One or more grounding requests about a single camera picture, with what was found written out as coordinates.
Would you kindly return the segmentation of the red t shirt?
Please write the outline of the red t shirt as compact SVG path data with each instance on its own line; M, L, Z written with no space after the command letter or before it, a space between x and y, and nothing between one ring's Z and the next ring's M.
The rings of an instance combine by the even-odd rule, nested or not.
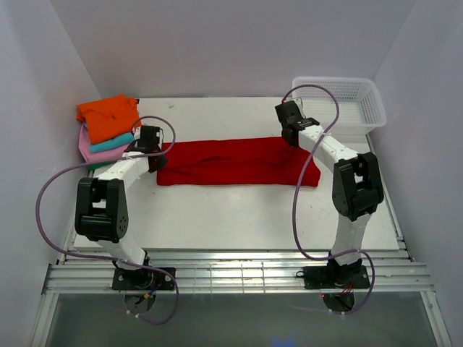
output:
M294 186L309 152L280 137L178 142L166 154L157 185Z

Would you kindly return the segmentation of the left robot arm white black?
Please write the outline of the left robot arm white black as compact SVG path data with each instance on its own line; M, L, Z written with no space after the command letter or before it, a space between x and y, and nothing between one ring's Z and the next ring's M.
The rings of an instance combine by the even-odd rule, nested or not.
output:
M75 230L106 250L115 270L113 289L151 290L155 275L147 267L149 256L128 234L127 190L141 176L167 164L161 152L160 127L142 125L124 151L124 158L77 185Z

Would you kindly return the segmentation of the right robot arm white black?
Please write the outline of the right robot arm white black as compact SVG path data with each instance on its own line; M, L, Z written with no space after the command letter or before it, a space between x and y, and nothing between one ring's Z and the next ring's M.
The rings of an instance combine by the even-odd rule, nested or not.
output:
M359 251L371 215L384 199L378 159L372 152L359 153L340 143L318 121L305 118L293 100L275 109L282 138L308 151L333 174L331 197L339 216L326 265L304 267L298 277L306 289L370 288L373 280Z

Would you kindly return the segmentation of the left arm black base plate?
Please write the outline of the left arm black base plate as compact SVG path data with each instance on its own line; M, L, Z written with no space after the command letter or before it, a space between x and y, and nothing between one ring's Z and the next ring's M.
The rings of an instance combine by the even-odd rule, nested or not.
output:
M174 290L174 284L167 274L146 269L126 270L116 268L114 270L111 289L115 291L151 291Z

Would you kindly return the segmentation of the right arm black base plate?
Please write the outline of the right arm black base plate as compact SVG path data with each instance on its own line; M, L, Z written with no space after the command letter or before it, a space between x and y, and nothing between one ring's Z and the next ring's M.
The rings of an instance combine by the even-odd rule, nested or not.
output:
M326 266L307 266L296 272L296 278L304 281L305 289L369 289L367 268L361 265L356 270L336 273Z

